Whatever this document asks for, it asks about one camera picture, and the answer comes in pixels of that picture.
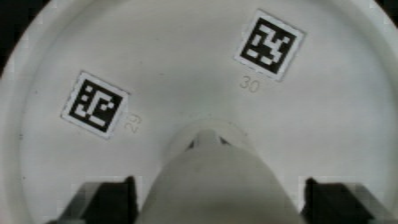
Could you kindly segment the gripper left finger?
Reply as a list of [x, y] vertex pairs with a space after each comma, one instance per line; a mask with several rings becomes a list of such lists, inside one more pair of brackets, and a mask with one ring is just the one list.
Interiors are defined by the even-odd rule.
[[121, 182], [85, 182], [60, 216], [46, 224], [135, 224], [137, 186], [131, 176]]

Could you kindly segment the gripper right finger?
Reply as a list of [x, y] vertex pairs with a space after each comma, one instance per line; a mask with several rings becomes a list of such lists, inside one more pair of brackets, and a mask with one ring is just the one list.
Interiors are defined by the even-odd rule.
[[391, 224], [391, 212], [359, 183], [305, 180], [304, 208], [307, 224]]

